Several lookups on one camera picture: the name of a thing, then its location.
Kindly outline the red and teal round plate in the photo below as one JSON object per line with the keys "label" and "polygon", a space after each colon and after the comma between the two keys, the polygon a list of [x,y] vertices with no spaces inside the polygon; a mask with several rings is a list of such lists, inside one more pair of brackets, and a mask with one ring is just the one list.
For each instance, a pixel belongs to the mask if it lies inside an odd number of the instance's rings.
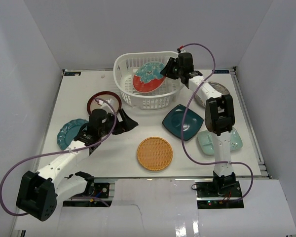
{"label": "red and teal round plate", "polygon": [[150,93],[158,89],[165,81],[160,72],[165,65],[160,62],[148,62],[133,74],[133,87],[139,93]]}

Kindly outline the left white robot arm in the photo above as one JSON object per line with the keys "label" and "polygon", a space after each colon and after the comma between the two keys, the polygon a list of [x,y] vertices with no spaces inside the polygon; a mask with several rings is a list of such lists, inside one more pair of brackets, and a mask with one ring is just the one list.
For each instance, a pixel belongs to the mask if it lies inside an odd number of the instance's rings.
{"label": "left white robot arm", "polygon": [[128,132],[139,124],[123,109],[121,119],[103,109],[95,109],[69,146],[48,165],[36,172],[26,172],[20,183],[16,206],[40,221],[47,220],[57,204],[75,195],[89,197],[94,193],[94,176],[73,169],[88,158],[110,134]]}

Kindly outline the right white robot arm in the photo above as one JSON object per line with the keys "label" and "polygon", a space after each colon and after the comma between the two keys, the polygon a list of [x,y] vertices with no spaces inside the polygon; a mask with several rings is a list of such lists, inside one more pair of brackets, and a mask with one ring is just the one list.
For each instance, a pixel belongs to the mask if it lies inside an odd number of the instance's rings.
{"label": "right white robot arm", "polygon": [[205,103],[205,126],[212,136],[214,146],[213,192],[226,196],[236,178],[231,164],[230,138],[235,124],[234,105],[231,95],[223,95],[205,81],[203,75],[194,70],[191,53],[169,58],[160,72],[169,79],[179,79],[193,95]]}

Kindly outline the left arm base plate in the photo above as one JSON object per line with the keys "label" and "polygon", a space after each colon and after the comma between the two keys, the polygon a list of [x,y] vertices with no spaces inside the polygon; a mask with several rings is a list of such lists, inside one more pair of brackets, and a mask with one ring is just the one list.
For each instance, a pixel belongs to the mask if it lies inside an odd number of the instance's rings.
{"label": "left arm base plate", "polygon": [[85,196],[95,198],[108,198],[110,183],[93,183],[87,189]]}

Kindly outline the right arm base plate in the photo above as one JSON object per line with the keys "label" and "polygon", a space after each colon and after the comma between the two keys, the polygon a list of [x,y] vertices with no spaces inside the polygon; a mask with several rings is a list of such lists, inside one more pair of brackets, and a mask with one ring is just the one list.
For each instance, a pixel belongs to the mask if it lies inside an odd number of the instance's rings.
{"label": "right arm base plate", "polygon": [[239,182],[220,191],[214,187],[213,182],[196,182],[191,189],[196,191],[198,198],[240,198],[242,196]]}

